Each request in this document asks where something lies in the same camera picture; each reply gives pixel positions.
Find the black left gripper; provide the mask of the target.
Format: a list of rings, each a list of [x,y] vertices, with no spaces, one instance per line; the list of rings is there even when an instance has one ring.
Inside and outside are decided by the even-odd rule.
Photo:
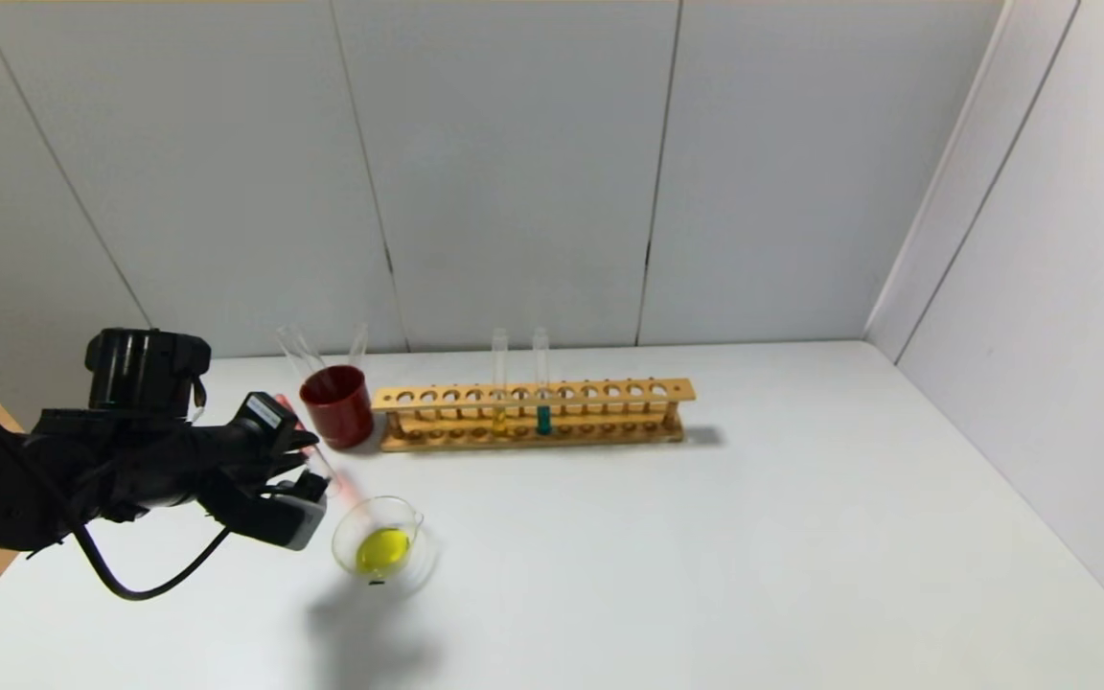
[[[302,452],[315,449],[320,438],[295,429],[287,410],[266,393],[250,393],[227,424],[201,426],[200,416],[188,421],[189,450],[194,460],[188,474],[192,488],[206,488],[222,479],[238,488],[259,488],[270,479],[298,479],[307,470]]]

